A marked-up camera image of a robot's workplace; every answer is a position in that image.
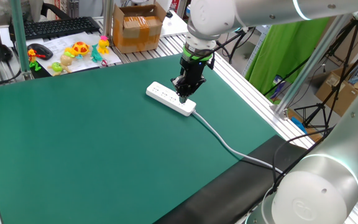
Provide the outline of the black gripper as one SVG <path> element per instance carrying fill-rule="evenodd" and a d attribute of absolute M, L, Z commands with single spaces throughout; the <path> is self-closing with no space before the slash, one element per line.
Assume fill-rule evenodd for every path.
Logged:
<path fill-rule="evenodd" d="M 184 58 L 180 59 L 181 72 L 180 77 L 172 78 L 172 85 L 175 87 L 175 92 L 179 97 L 180 103 L 185 103 L 187 99 L 206 82 L 203 76 L 203 70 L 206 66 L 205 61 L 191 60 L 187 61 Z M 183 96 L 181 85 L 187 84 L 185 94 Z"/>

